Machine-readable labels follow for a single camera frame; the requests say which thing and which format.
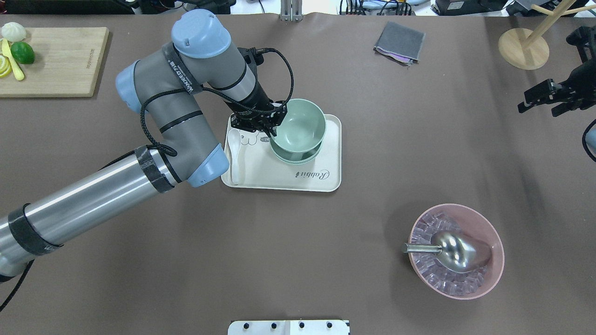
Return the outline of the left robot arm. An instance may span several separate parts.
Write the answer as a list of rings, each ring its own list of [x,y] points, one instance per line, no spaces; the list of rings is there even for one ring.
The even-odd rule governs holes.
[[[185,13],[170,42],[116,77],[119,96],[140,116],[147,144],[2,218],[1,281],[24,278],[36,257],[154,195],[183,181],[199,187],[228,170],[196,94],[221,97],[233,112],[232,127],[276,136],[287,101],[274,104],[256,74],[262,54],[270,51],[237,48],[206,9]]]

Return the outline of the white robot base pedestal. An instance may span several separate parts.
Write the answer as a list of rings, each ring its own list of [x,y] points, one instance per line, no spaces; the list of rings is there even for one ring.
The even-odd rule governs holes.
[[[258,320],[230,323],[228,335],[349,335],[349,321],[321,320]]]

